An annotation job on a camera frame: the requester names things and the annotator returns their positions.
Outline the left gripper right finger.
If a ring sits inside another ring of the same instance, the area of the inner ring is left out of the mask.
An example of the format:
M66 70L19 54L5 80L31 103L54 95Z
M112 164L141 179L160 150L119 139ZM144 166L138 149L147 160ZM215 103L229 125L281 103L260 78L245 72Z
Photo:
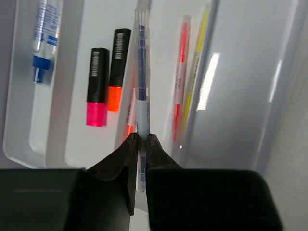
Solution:
M184 169L147 139L146 193L153 231L281 231L265 180L251 170Z

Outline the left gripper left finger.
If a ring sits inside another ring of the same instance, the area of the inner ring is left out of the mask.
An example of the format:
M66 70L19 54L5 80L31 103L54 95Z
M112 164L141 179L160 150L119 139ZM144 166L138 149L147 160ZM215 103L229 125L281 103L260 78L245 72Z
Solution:
M138 136L90 167L0 172L3 231L127 231L134 214Z

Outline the pink pen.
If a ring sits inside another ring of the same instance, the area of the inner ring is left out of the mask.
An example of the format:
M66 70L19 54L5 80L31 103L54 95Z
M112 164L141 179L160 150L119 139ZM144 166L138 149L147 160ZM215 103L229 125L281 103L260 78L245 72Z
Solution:
M128 117L127 117L127 134L126 137L135 131L136 126L136 95L135 95L135 65L133 65L132 69L132 84L130 91L130 104L128 109Z
M186 78L187 53L188 53L189 38L190 38L190 25L191 25L191 17L185 15L183 17L180 28L177 70L176 70L176 79L174 87L174 113L173 113L173 129L172 129L173 133L172 137L174 142L177 140L178 133L180 130L180 114L181 114L181 107L183 104L184 86Z

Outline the yellow pen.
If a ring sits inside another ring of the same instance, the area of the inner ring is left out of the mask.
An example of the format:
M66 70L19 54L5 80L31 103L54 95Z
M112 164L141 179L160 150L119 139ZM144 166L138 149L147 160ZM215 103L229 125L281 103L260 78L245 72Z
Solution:
M199 25L198 36L196 39L196 44L193 52L192 65L188 75L188 82L184 97L184 109L182 118L182 133L184 134L186 130L188 115L190 111L192 95L195 85L195 79L198 74L198 68L200 64L200 54L203 47L204 36L207 29L208 18L210 14L211 2L205 4L205 9L203 11L202 20Z

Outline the pink black highlighter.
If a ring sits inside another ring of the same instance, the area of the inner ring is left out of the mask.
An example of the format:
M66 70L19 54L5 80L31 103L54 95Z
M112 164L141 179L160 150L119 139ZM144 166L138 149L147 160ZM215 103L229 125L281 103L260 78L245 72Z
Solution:
M109 51L92 48L87 91L86 125L103 127L107 121Z

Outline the orange-capped black marker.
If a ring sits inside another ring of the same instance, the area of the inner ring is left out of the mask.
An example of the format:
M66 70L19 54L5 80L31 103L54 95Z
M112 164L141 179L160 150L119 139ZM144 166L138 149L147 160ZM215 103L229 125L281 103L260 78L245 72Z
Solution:
M116 29L114 33L111 70L108 86L108 111L118 112L127 62L131 30Z

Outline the clear blue-capped spray bottle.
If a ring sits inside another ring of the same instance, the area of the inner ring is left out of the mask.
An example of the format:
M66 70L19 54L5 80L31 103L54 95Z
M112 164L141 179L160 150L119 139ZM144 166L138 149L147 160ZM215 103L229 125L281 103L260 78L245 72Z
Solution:
M62 9L62 0L40 0L37 4L32 63L36 84L44 82L45 73L51 69L55 59Z

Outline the grey thin pen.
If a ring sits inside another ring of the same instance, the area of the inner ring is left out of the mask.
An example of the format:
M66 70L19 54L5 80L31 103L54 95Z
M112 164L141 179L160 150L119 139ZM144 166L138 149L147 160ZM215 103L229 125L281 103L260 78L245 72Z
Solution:
M150 133L150 6L149 0L139 0L134 21L138 190L142 197L146 194L147 137Z

